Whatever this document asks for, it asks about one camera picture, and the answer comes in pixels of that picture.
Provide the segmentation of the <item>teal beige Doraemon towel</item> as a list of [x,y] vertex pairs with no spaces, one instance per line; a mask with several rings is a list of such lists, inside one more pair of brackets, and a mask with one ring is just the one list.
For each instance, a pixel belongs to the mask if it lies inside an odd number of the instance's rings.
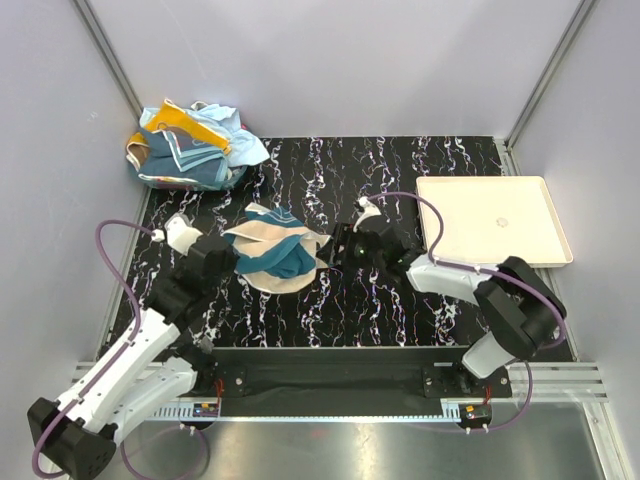
[[296,293],[327,263],[317,257],[331,237],[309,229],[290,211],[257,203],[245,208],[246,220],[223,232],[238,260],[235,271],[253,288],[268,294]]

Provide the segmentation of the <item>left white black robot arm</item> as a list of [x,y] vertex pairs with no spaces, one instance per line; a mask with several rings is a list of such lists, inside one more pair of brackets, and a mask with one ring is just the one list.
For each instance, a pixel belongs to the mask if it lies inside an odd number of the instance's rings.
[[236,261],[222,237],[198,236],[85,376],[57,399],[32,404],[27,419],[37,477],[96,478],[126,437],[161,406],[214,388],[214,360],[196,345],[179,347],[145,380],[139,376],[200,316],[210,290],[234,271]]

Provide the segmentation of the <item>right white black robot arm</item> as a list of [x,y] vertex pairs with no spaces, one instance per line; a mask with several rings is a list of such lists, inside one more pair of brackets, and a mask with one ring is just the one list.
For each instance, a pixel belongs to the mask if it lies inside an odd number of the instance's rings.
[[409,248],[391,227],[335,226],[320,258],[342,271],[373,268],[415,291],[457,298],[479,307],[489,331],[462,355],[454,384],[476,396],[490,375],[516,360],[529,360],[564,341],[566,309],[523,259],[508,257],[495,267],[437,260]]

